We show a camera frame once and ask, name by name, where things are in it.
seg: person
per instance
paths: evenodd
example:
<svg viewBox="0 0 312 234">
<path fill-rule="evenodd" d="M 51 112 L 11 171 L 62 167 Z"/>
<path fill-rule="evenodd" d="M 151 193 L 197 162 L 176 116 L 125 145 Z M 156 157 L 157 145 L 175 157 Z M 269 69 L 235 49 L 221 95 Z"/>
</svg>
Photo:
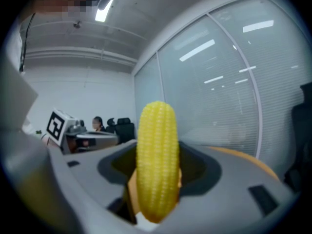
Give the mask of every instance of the person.
<svg viewBox="0 0 312 234">
<path fill-rule="evenodd" d="M 5 40 L 4 51 L 7 59 L 11 62 L 14 69 L 20 69 L 21 54 L 22 54 L 22 40 L 20 37 L 20 26 L 23 21 L 35 13 L 55 13 L 66 12 L 69 7 L 85 6 L 91 0 L 30 0 L 24 7 L 19 16 L 13 23 L 11 30 Z M 37 97 L 36 92 L 32 88 L 29 91 L 24 91 L 26 94 L 33 94 Z M 26 134 L 33 134 L 35 128 L 30 123 L 29 118 L 26 118 L 22 130 Z"/>
<path fill-rule="evenodd" d="M 105 132 L 103 120 L 99 116 L 94 117 L 94 119 L 92 120 L 92 127 L 96 132 Z"/>
</svg>

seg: yellow corn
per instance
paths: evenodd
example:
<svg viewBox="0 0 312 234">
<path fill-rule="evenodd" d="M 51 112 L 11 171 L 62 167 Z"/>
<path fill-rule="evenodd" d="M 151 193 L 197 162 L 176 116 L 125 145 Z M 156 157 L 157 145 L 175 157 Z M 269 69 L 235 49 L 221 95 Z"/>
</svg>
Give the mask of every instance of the yellow corn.
<svg viewBox="0 0 312 234">
<path fill-rule="evenodd" d="M 165 102 L 148 104 L 141 115 L 136 148 L 140 210 L 159 223 L 178 201 L 179 145 L 175 112 Z"/>
</svg>

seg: white wall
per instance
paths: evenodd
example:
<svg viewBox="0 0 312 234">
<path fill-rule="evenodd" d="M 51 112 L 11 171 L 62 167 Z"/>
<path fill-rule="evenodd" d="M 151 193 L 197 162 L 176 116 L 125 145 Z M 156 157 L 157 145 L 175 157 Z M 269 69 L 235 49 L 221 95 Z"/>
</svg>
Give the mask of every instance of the white wall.
<svg viewBox="0 0 312 234">
<path fill-rule="evenodd" d="M 25 79 L 38 93 L 28 117 L 36 130 L 45 131 L 54 107 L 83 119 L 88 130 L 92 119 L 128 117 L 135 122 L 132 77 L 129 73 L 94 65 L 43 66 L 26 68 Z"/>
<path fill-rule="evenodd" d="M 148 61 L 148 59 L 150 59 L 152 55 L 160 47 L 162 47 L 162 45 L 166 41 L 171 39 L 175 34 L 185 28 L 185 26 L 187 26 L 190 22 L 203 16 L 207 12 L 210 12 L 233 1 L 235 0 L 200 0 L 199 2 L 184 10 L 170 23 L 168 23 L 167 26 L 161 29 L 156 34 L 156 36 L 144 46 L 144 51 L 140 55 L 138 62 L 132 71 L 132 74 L 135 75 L 140 70 L 140 68 Z"/>
</svg>

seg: ceiling light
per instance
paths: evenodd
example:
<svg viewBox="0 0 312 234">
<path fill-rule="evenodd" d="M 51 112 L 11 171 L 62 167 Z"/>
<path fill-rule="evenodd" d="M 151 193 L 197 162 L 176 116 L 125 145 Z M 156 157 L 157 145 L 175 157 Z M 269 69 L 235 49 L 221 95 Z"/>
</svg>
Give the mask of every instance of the ceiling light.
<svg viewBox="0 0 312 234">
<path fill-rule="evenodd" d="M 113 0 L 110 0 L 110 2 L 106 5 L 105 9 L 97 10 L 96 21 L 105 22 L 105 19 L 108 14 L 108 10 L 112 6 L 112 2 Z"/>
<path fill-rule="evenodd" d="M 207 80 L 207 81 L 205 81 L 204 83 L 207 84 L 207 83 L 209 83 L 209 82 L 212 82 L 212 81 L 215 81 L 215 80 L 220 80 L 220 79 L 222 79 L 222 78 L 223 78 L 223 76 L 219 76 L 219 77 L 213 78 L 213 79 L 211 79 L 211 80 Z"/>
<path fill-rule="evenodd" d="M 249 69 L 254 69 L 254 68 L 256 68 L 256 66 L 252 66 L 250 68 L 241 69 L 241 70 L 239 70 L 239 72 L 242 73 L 242 72 L 248 71 Z"/>
<path fill-rule="evenodd" d="M 235 84 L 238 84 L 238 83 L 241 83 L 241 82 L 244 82 L 244 81 L 248 81 L 248 79 L 236 81 Z"/>
<path fill-rule="evenodd" d="M 180 58 L 180 61 L 185 61 L 188 58 L 191 58 L 192 56 L 194 56 L 194 55 L 198 54 L 199 52 L 211 47 L 214 44 L 215 44 L 215 40 L 212 39 L 212 40 L 200 45 L 199 47 L 193 49 L 192 51 L 188 52 L 186 55 L 182 56 Z"/>
<path fill-rule="evenodd" d="M 267 27 L 272 27 L 273 25 L 274 25 L 274 20 L 263 21 L 263 22 L 251 24 L 251 25 L 243 27 L 243 33 L 246 33 L 246 32 L 252 31 L 252 30 L 256 30 L 256 29 L 263 29 L 263 28 L 267 28 Z"/>
</svg>

